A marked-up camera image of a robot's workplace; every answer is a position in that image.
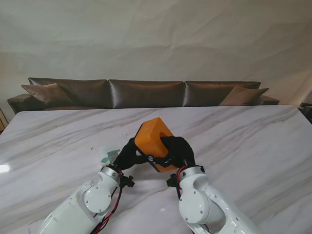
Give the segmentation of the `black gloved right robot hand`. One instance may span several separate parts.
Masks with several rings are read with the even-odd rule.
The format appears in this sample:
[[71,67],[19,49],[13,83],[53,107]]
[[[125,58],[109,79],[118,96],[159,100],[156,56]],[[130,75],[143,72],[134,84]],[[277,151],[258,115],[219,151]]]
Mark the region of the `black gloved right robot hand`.
[[155,157],[154,163],[166,168],[171,165],[176,168],[195,166],[195,155],[189,143],[182,137],[165,136],[161,142],[168,150],[165,157]]

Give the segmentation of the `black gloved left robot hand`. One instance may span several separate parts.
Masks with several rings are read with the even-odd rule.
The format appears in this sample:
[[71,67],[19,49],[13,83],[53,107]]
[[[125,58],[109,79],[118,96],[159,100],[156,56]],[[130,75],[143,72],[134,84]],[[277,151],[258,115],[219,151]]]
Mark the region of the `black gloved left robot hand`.
[[145,155],[140,152],[140,149],[135,144],[135,138],[129,139],[128,143],[122,148],[118,156],[116,157],[113,166],[119,170],[126,170],[134,165],[152,163],[154,158],[152,155]]

